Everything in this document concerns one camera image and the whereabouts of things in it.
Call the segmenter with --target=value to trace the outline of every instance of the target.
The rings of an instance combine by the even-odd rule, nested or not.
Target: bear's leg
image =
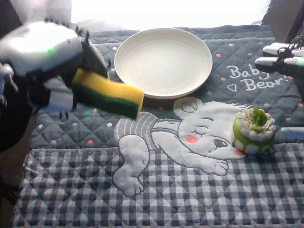
[[[139,195],[143,185],[138,177],[148,166],[148,147],[141,137],[127,135],[119,140],[119,151],[124,164],[114,173],[112,182],[127,197]]]
[[[227,162],[204,157],[191,151],[181,143],[179,138],[169,132],[153,132],[152,139],[156,147],[160,148],[175,163],[188,168],[198,168],[208,174],[225,175],[228,170]]]

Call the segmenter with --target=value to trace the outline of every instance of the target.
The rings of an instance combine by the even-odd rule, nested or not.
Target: bear's ear
[[[184,119],[202,106],[204,106],[203,102],[196,97],[183,97],[174,102],[173,111],[178,117]]]

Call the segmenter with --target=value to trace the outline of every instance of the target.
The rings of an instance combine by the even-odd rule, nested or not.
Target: plaid cloth
[[[125,197],[112,175],[118,148],[32,150],[13,227],[304,227],[304,145],[229,161],[206,175],[150,153],[142,194]]]

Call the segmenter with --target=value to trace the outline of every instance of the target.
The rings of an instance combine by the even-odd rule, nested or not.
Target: bear's head
[[[173,110],[182,119],[179,139],[193,153],[206,157],[243,158],[245,155],[231,146],[231,131],[235,114],[247,107],[215,101],[203,103],[195,97],[178,99]]]

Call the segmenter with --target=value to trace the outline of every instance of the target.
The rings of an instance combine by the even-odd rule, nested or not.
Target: bear's nose
[[[225,141],[221,140],[221,139],[215,139],[215,140],[213,140],[213,142],[214,142],[214,144],[215,144],[215,146],[217,148],[228,146],[228,144]]]

